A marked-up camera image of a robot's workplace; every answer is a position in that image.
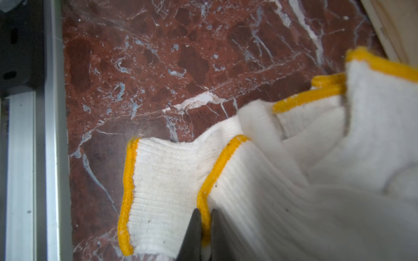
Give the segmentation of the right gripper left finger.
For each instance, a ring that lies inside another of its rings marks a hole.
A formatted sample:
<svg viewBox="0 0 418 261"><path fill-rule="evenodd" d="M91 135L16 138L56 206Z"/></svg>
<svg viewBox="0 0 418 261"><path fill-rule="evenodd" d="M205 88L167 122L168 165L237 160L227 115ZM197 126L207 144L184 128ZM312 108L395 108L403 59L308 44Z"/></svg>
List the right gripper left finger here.
<svg viewBox="0 0 418 261"><path fill-rule="evenodd" d="M176 261L201 261L202 223L200 211L196 208L189 221L186 234Z"/></svg>

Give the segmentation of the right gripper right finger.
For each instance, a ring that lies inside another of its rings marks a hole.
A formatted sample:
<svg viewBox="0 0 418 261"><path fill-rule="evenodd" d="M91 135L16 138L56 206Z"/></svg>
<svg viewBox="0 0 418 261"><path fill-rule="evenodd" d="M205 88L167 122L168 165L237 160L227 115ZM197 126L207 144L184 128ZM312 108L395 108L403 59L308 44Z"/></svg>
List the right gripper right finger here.
<svg viewBox="0 0 418 261"><path fill-rule="evenodd" d="M211 214L211 261L235 261L222 226L222 215L214 209Z"/></svg>

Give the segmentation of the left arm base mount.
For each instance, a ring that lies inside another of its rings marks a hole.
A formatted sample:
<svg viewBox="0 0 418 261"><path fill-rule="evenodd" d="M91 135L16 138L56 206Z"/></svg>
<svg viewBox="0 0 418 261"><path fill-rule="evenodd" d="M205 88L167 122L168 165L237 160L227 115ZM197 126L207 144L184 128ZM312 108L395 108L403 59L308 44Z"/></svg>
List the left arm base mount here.
<svg viewBox="0 0 418 261"><path fill-rule="evenodd" d="M21 1L1 12L1 97L45 83L44 2Z"/></svg>

